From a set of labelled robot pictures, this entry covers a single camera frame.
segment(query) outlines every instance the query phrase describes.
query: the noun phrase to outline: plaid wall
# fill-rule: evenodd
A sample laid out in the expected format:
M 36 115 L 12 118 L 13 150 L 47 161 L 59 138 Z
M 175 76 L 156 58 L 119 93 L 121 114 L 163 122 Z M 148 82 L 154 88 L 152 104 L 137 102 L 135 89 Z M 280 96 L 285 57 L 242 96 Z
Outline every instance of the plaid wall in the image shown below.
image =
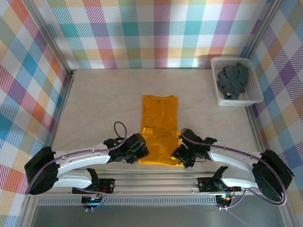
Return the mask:
M 17 224 L 24 164 L 49 143 L 66 83 L 21 0 L 0 0 L 0 227 Z
M 289 197 L 303 226 L 303 1 L 283 1 L 252 61 L 264 93 L 254 105 L 260 134 L 294 172 Z
M 270 0 L 35 2 L 73 69 L 210 68 L 241 54 Z

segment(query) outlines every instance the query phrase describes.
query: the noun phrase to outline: marble tabletop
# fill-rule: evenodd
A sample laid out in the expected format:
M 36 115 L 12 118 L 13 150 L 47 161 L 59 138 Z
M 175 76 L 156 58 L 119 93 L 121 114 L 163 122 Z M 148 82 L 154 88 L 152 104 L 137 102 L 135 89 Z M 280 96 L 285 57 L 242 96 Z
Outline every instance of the marble tabletop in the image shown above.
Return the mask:
M 219 106 L 211 70 L 77 70 L 54 138 L 53 150 L 91 147 L 115 138 L 113 124 L 122 121 L 129 134 L 140 132 L 142 95 L 178 97 L 178 128 L 190 128 L 202 139 L 257 151 L 244 107 Z M 120 134 L 123 128 L 118 127 Z M 207 161 L 193 168 L 110 163 L 95 169 L 216 171 L 225 164 Z

